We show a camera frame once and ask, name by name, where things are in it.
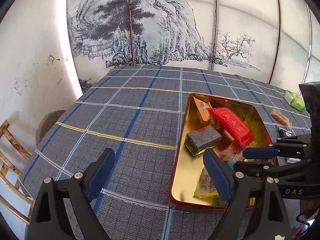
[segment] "gray tablecloth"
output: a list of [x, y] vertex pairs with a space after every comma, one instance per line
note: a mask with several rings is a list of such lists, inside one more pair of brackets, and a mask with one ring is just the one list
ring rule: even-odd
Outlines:
[[[111, 239], [207, 239], [221, 213], [182, 211], [167, 199], [180, 127], [193, 92], [252, 104], [273, 141], [279, 137], [269, 115], [273, 108], [292, 122], [293, 135], [310, 132], [309, 114], [289, 106], [285, 91], [272, 85], [192, 68], [126, 66], [110, 71], [63, 114], [20, 180], [36, 198], [45, 177], [69, 178], [110, 147], [116, 164], [92, 207]], [[65, 203], [75, 235], [82, 239], [71, 203]]]

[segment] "tray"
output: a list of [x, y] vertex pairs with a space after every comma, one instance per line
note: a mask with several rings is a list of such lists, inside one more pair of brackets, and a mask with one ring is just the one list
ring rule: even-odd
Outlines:
[[[169, 198], [173, 204], [180, 206], [191, 206], [196, 208], [208, 208], [216, 210], [224, 210], [228, 205], [219, 195], [215, 195], [207, 199], [199, 199], [194, 197], [196, 185], [199, 181], [203, 164], [203, 154], [192, 156], [185, 147], [184, 141], [186, 134], [198, 130], [203, 127], [197, 114], [196, 103], [193, 96], [206, 103], [210, 102], [212, 107], [229, 107], [252, 131], [257, 147], [265, 147], [271, 143], [267, 129], [260, 118], [257, 110], [248, 104], [225, 98], [218, 98], [202, 94], [190, 94], [184, 120], [182, 123], [182, 131], [180, 134], [177, 155], [172, 171], [171, 185], [169, 187]], [[233, 138], [224, 131], [222, 139], [214, 151], [219, 152], [226, 148]], [[273, 164], [278, 165], [277, 159], [273, 159]], [[252, 208], [254, 198], [248, 200], [247, 208]]]

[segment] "chair backrest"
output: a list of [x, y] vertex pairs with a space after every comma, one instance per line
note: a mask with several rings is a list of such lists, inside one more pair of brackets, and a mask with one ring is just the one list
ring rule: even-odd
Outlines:
[[[25, 158], [29, 159], [31, 157], [30, 153], [26, 151], [25, 148], [22, 147], [22, 145], [16, 140], [16, 138], [9, 132], [9, 122], [5, 120], [3, 124], [0, 126], [0, 138], [4, 136], [7, 138], [7, 140], [12, 144], [12, 146]], [[0, 169], [0, 180], [3, 181], [6, 186], [11, 189], [17, 196], [19, 196], [22, 200], [27, 202], [31, 205], [31, 208], [34, 206], [35, 201], [29, 199], [26, 197], [23, 193], [19, 191], [19, 180], [17, 179], [15, 185], [11, 184], [10, 181], [6, 179], [6, 175], [9, 169], [13, 170], [16, 174], [20, 174], [20, 170], [15, 167], [8, 158], [0, 151], [0, 159], [4, 162], [1, 169]], [[17, 209], [15, 209], [9, 202], [7, 202], [1, 195], [0, 195], [0, 203], [2, 203], [4, 206], [6, 206], [11, 212], [13, 212], [16, 216], [18, 216], [20, 219], [25, 221], [26, 223], [30, 223], [30, 214], [28, 217], [23, 215], [21, 212], [19, 212]]]

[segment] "green tissue package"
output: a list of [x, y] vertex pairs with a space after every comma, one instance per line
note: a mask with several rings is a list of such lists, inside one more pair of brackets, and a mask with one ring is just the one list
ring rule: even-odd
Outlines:
[[304, 101], [301, 96], [299, 96], [297, 93], [291, 92], [287, 90], [284, 94], [284, 100], [287, 101], [287, 103], [294, 107], [295, 109], [303, 112], [306, 108]]

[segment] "painted mountain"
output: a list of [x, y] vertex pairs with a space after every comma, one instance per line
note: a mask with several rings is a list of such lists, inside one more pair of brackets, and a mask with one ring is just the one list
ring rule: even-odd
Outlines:
[[210, 60], [211, 51], [196, 29], [186, 0], [67, 0], [67, 22], [73, 57], [101, 57], [106, 67], [132, 61], [165, 65], [169, 60]]

